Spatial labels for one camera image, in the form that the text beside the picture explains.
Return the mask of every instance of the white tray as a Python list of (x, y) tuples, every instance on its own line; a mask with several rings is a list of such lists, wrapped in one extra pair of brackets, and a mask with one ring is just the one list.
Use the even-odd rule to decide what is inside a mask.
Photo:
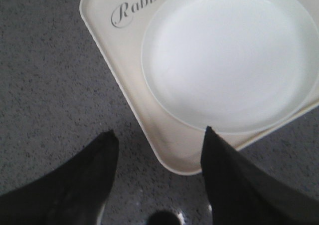
[[(143, 77), (143, 35), (153, 14), (165, 0), (147, 1), (146, 4), (146, 0), (81, 0), (80, 13), (158, 160), (176, 174), (197, 174), (201, 172), (204, 132), (177, 121), (165, 112)], [(319, 0), (299, 2), (319, 25)], [(306, 106), (280, 125), (260, 133), (221, 136), (240, 150), (318, 105), (319, 83)]]

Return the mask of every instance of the black object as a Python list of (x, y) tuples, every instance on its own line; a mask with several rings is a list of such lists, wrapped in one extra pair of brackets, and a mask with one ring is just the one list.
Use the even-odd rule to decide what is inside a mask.
[(169, 211), (159, 211), (151, 215), (146, 225), (180, 225), (178, 217)]
[(100, 134), (39, 180), (0, 197), (0, 225), (95, 225), (114, 181), (119, 142)]
[(210, 127), (201, 166), (214, 225), (319, 225), (319, 201), (258, 169)]

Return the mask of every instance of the plate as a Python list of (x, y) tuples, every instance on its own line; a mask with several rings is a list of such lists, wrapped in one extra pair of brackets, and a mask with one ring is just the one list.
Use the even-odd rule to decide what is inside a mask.
[(258, 132), (297, 112), (319, 74), (319, 33), (297, 0), (167, 0), (143, 39), (142, 70), (174, 118)]

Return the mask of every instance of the gray floor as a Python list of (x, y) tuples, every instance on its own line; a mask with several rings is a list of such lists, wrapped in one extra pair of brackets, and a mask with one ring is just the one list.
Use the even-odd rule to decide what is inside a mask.
[[(80, 0), (0, 0), (0, 194), (54, 170), (96, 135), (120, 140), (104, 225), (142, 225), (155, 210), (211, 224), (201, 174), (155, 158), (78, 10)], [(242, 151), (319, 200), (319, 109)]]

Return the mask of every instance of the white plate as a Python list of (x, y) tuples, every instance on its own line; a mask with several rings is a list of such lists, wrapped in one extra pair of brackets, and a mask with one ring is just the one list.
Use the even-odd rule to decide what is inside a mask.
[(317, 26), (297, 0), (167, 0), (145, 33), (142, 69), (185, 124), (256, 132), (302, 107), (318, 51)]

